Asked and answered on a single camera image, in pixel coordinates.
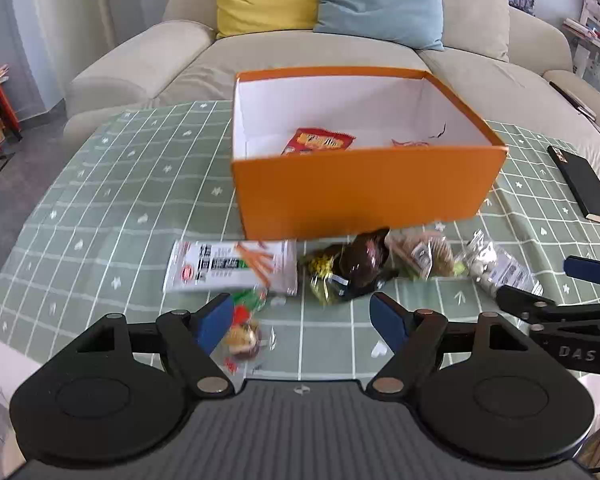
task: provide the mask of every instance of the orange box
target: orange box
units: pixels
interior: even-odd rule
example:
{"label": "orange box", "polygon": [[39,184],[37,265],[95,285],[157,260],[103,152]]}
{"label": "orange box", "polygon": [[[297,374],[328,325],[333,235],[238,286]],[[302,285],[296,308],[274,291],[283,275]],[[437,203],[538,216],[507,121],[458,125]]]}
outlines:
{"label": "orange box", "polygon": [[[302,126],[356,140],[345,151],[281,156]],[[430,145],[396,148],[392,139]],[[469,218],[506,156],[500,138],[428,72],[282,68],[236,78],[232,171],[250,240]]]}

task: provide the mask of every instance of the light blue pillow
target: light blue pillow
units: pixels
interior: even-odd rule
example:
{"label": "light blue pillow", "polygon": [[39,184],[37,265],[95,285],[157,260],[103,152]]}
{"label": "light blue pillow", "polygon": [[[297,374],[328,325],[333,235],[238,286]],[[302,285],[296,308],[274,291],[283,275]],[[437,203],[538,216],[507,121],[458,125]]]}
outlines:
{"label": "light blue pillow", "polygon": [[443,50],[442,0],[320,0],[314,32]]}

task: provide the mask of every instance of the beige sofa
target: beige sofa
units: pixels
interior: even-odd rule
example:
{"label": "beige sofa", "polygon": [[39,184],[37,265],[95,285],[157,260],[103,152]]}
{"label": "beige sofa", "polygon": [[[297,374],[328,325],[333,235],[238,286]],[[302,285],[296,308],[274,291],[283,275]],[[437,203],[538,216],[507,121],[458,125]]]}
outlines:
{"label": "beige sofa", "polygon": [[600,94],[573,75],[571,51],[560,31],[512,7],[509,19],[505,62],[454,48],[416,52],[307,30],[216,40],[216,0],[170,0],[162,23],[109,52],[72,82],[65,134],[83,142],[125,109],[231,99],[235,74],[243,70],[396,66],[433,72],[487,120],[572,142],[600,176],[600,134],[548,81],[578,95],[597,113],[599,124]]}

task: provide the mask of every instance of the grid pattern tablecloth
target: grid pattern tablecloth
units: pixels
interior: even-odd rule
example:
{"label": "grid pattern tablecloth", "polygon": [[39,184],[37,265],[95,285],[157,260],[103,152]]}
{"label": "grid pattern tablecloth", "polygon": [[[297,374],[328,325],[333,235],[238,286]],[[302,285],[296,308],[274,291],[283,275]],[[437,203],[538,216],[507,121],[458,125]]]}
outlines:
{"label": "grid pattern tablecloth", "polygon": [[[173,241],[240,239],[230,173],[231,103],[195,102],[129,111],[99,129],[59,175],[27,220],[0,274],[0,340],[46,362],[109,312],[150,322],[168,310],[196,310],[207,293],[162,294]],[[556,144],[509,124],[490,123],[509,156],[480,213],[426,226],[454,252],[485,230],[561,304],[600,301],[600,286],[562,272],[565,256],[600,259],[600,224],[585,220],[546,147]],[[334,240],[299,242],[299,254]],[[496,305],[469,279],[394,280],[385,292],[410,310],[432,308],[450,320],[475,320]],[[368,298],[320,306],[309,289],[270,297],[260,312],[278,344],[245,373],[264,378],[372,377],[390,358]],[[154,356],[140,360],[159,365]],[[461,359],[454,356],[451,360]]]}

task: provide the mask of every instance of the snack bag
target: snack bag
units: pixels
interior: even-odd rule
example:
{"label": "snack bag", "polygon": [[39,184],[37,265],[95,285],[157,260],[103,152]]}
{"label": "snack bag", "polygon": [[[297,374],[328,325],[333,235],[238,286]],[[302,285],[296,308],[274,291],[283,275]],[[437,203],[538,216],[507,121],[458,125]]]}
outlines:
{"label": "snack bag", "polygon": [[474,239],[459,255],[459,260],[464,263],[469,276],[494,299],[503,285],[542,296],[542,285],[533,278],[531,270],[493,243],[481,229],[474,233]]}
{"label": "snack bag", "polygon": [[234,308],[234,320],[222,339],[221,365],[231,375],[249,363],[251,369],[262,365],[268,352],[276,347],[276,333],[272,328],[264,331],[253,319],[253,313],[246,307]]}
{"label": "snack bag", "polygon": [[245,288],[294,295],[298,290],[296,242],[174,243],[164,292]]}
{"label": "snack bag", "polygon": [[455,260],[446,237],[437,231],[390,231],[384,243],[407,269],[423,280],[455,275]]}
{"label": "snack bag", "polygon": [[322,128],[298,128],[282,155],[320,150],[346,150],[355,139],[348,134],[337,134]]}
{"label": "snack bag", "polygon": [[388,231],[361,234],[350,244],[333,244],[302,259],[311,290],[321,304],[371,294],[398,275],[385,267],[389,249],[384,238]]}

